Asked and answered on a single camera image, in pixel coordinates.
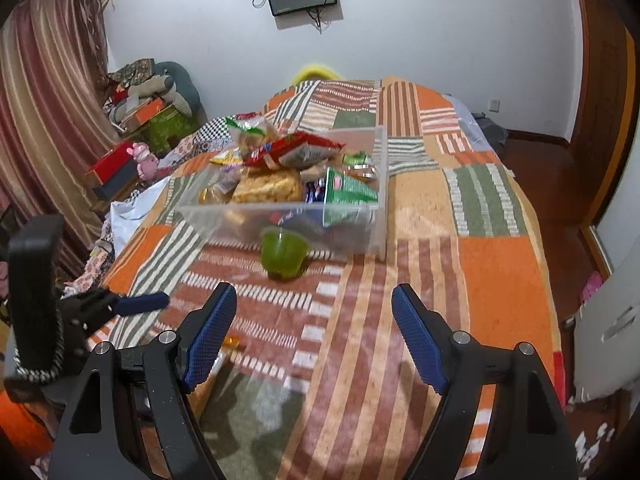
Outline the purple wafer biscuit pack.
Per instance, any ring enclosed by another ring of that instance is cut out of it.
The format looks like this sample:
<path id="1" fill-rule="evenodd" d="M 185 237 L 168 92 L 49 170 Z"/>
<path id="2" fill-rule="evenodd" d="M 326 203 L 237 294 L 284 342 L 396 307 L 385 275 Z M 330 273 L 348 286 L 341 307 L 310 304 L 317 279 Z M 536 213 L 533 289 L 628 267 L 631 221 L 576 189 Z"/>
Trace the purple wafer biscuit pack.
<path id="1" fill-rule="evenodd" d="M 239 162 L 216 166 L 213 177 L 198 192 L 198 203 L 200 205 L 229 203 L 234 190 L 241 181 L 243 168 L 244 166 Z"/>

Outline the green jelly cup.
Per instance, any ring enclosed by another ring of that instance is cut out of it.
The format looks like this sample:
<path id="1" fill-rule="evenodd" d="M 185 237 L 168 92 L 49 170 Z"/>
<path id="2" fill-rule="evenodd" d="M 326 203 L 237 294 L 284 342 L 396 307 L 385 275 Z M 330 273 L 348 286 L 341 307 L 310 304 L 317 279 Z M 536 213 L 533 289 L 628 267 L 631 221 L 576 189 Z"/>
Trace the green jelly cup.
<path id="1" fill-rule="evenodd" d="M 309 249 L 308 240 L 300 234 L 270 226 L 260 233 L 262 267 L 270 276 L 290 280 L 299 276 Z"/>

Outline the tan bread loaf pack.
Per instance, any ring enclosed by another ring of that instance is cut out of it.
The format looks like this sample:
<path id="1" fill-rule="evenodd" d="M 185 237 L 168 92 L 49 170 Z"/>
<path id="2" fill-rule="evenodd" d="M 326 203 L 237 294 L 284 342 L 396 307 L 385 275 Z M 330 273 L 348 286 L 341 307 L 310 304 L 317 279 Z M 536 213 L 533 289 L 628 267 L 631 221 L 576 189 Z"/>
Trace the tan bread loaf pack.
<path id="1" fill-rule="evenodd" d="M 297 170 L 258 171 L 246 174 L 231 196 L 231 203 L 297 203 L 303 183 Z"/>

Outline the yellow silver peanut snack bag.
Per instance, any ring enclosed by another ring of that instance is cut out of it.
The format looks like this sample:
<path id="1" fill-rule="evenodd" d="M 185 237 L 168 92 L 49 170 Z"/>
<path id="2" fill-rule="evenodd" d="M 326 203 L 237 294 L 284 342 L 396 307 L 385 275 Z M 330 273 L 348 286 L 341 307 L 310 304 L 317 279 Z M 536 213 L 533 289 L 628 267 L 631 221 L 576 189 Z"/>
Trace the yellow silver peanut snack bag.
<path id="1" fill-rule="evenodd" d="M 209 159 L 209 162 L 218 166 L 243 165 L 244 158 L 241 149 L 237 146 L 232 146 L 219 151 Z"/>

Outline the clear bag fried snacks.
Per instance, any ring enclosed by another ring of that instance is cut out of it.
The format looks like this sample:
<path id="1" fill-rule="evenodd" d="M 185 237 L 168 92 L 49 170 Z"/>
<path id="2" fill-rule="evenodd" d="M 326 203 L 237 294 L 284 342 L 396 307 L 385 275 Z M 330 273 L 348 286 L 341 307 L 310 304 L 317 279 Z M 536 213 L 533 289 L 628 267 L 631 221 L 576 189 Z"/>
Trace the clear bag fried snacks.
<path id="1" fill-rule="evenodd" d="M 248 119 L 227 117 L 224 122 L 228 127 L 233 143 L 240 150 L 243 157 L 252 154 L 258 148 L 277 141 L 280 138 L 279 131 L 274 125 L 262 116 L 253 116 Z"/>

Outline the blue chip snack bag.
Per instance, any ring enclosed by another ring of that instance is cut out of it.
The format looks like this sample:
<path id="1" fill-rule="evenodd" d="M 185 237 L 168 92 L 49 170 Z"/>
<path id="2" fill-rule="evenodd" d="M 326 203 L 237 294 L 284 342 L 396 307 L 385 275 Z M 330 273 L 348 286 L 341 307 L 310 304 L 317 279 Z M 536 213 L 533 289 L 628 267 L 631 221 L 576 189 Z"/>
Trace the blue chip snack bag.
<path id="1" fill-rule="evenodd" d="M 313 226 L 322 226 L 325 198 L 325 178 L 307 182 L 303 187 L 302 201 L 295 206 L 278 208 L 269 215 L 269 220 L 277 226 L 292 226 L 295 222 L 310 222 Z"/>

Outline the red cartoon snack bag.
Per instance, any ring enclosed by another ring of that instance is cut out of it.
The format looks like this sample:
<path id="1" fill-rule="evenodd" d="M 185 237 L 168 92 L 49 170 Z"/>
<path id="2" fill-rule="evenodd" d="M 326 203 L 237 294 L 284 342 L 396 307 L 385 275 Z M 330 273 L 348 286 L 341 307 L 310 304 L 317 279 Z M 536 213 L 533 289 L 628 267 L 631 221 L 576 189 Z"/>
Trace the red cartoon snack bag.
<path id="1" fill-rule="evenodd" d="M 244 165 L 260 170 L 304 170 L 331 158 L 345 147 L 318 134 L 296 131 L 252 151 Z"/>

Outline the green white small snack bag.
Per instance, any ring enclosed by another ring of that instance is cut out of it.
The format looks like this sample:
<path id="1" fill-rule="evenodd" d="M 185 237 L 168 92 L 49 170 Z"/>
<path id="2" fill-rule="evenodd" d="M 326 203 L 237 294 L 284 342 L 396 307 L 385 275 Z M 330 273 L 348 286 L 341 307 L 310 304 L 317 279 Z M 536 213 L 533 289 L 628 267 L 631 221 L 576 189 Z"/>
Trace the green white small snack bag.
<path id="1" fill-rule="evenodd" d="M 378 192 L 334 168 L 326 170 L 322 224 L 325 228 L 345 223 L 372 223 Z"/>

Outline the clear plastic storage bin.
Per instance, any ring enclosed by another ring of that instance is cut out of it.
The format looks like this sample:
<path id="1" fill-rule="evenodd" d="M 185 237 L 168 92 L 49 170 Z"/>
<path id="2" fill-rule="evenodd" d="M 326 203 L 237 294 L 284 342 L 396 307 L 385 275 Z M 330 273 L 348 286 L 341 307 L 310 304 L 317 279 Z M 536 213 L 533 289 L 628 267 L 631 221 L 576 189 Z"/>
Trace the clear plastic storage bin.
<path id="1" fill-rule="evenodd" d="M 207 165 L 176 203 L 204 243 L 258 246 L 284 229 L 313 250 L 386 258 L 388 148 L 382 126 L 325 131 L 342 150 L 305 170 Z"/>

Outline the green foil candy wrapper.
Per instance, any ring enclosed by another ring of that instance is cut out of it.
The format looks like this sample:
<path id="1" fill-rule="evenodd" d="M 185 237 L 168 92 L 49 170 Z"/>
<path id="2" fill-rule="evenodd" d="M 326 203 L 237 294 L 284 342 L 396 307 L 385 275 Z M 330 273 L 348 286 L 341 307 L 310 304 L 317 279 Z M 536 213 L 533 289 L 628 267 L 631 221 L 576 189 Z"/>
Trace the green foil candy wrapper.
<path id="1" fill-rule="evenodd" d="M 365 152 L 345 154 L 342 159 L 344 174 L 362 182 L 373 182 L 378 178 L 378 172 L 371 156 Z"/>

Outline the green gift box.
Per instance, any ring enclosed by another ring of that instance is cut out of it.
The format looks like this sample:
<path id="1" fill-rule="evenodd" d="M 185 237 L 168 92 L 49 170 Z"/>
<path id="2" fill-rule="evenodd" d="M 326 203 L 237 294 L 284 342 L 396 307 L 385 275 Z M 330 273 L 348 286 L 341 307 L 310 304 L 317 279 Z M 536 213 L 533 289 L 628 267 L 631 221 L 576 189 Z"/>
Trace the green gift box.
<path id="1" fill-rule="evenodd" d="M 198 120 L 168 106 L 142 127 L 142 139 L 154 154 L 166 154 L 178 143 L 198 130 Z"/>

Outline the orange flat box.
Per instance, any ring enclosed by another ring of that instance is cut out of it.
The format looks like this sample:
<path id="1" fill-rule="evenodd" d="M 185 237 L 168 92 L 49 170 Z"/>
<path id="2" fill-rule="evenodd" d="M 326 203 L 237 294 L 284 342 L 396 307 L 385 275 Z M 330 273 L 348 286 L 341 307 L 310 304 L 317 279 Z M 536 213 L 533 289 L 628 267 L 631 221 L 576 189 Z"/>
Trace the orange flat box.
<path id="1" fill-rule="evenodd" d="M 155 115 L 161 112 L 165 108 L 165 102 L 160 98 L 149 100 L 138 106 L 135 110 L 128 113 L 120 126 L 128 132 L 133 132 L 144 126 Z"/>

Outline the grey green plush cushion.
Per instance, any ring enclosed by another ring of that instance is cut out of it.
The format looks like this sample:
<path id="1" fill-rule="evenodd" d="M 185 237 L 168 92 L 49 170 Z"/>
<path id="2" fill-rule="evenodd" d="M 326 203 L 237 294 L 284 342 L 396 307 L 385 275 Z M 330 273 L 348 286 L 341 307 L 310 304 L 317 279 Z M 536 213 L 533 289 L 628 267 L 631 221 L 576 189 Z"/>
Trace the grey green plush cushion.
<path id="1" fill-rule="evenodd" d="M 164 90 L 160 97 L 174 106 L 181 114 L 193 117 L 198 114 L 202 102 L 188 71 L 176 62 L 159 62 L 154 65 L 154 75 L 163 79 Z"/>

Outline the brown wooden door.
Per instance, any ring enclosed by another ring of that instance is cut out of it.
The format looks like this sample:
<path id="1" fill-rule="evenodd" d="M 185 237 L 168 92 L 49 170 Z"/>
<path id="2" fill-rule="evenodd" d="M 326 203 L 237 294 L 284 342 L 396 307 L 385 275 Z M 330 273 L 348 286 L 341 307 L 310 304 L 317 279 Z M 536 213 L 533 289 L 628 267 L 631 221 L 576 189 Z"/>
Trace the brown wooden door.
<path id="1" fill-rule="evenodd" d="M 580 182 L 591 198 L 582 224 L 598 224 L 613 198 L 638 118 L 638 52 L 614 0 L 578 0 L 582 83 L 570 141 Z"/>

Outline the grey backpack on floor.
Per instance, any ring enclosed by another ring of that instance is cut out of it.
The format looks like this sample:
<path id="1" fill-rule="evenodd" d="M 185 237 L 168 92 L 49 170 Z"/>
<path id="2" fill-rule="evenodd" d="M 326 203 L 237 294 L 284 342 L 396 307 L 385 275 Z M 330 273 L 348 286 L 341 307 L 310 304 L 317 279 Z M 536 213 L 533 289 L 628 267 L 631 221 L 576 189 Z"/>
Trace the grey backpack on floor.
<path id="1" fill-rule="evenodd" d="M 473 113 L 477 125 L 498 157 L 502 157 L 509 139 L 509 131 L 493 122 L 484 113 Z"/>

